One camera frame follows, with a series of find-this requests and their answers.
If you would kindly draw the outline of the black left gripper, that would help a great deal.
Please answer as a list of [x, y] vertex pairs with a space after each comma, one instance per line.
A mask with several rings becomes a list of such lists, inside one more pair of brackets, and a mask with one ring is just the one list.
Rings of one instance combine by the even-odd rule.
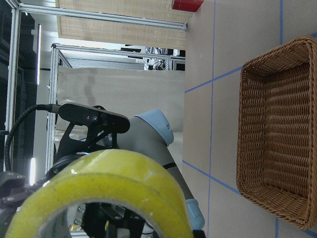
[[[60, 106], [52, 108], [58, 114]], [[117, 135], [96, 127], [69, 125], [60, 141], [55, 163], [45, 174], [48, 181], [59, 174], [64, 168], [81, 158], [84, 153], [100, 150], [116, 149]], [[129, 238], [140, 238], [143, 234], [145, 219], [135, 212], [109, 202], [109, 199], [89, 198], [85, 203], [82, 228], [91, 238], [118, 238], [119, 229], [127, 232]]]

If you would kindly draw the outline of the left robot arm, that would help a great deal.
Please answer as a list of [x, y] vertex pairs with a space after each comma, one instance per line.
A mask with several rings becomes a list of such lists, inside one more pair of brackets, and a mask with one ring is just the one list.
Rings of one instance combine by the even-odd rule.
[[[59, 116], [69, 125], [45, 179], [52, 179], [86, 152], [104, 149], [139, 152], [154, 159], [175, 178], [185, 196], [194, 237], [205, 236], [205, 220], [199, 204], [168, 149], [174, 135], [160, 110], [150, 110], [128, 119], [101, 106], [67, 104], [60, 108]], [[82, 228], [93, 238], [140, 238], [145, 234], [144, 226], [148, 225], [149, 222], [127, 208], [97, 202], [86, 205], [82, 220]]]

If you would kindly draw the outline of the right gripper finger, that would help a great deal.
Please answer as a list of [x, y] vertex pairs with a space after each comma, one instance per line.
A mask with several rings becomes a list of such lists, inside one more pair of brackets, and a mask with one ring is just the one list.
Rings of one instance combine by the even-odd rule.
[[15, 172], [0, 173], [0, 227], [8, 228], [18, 207], [33, 194], [39, 186], [29, 185], [26, 177]]

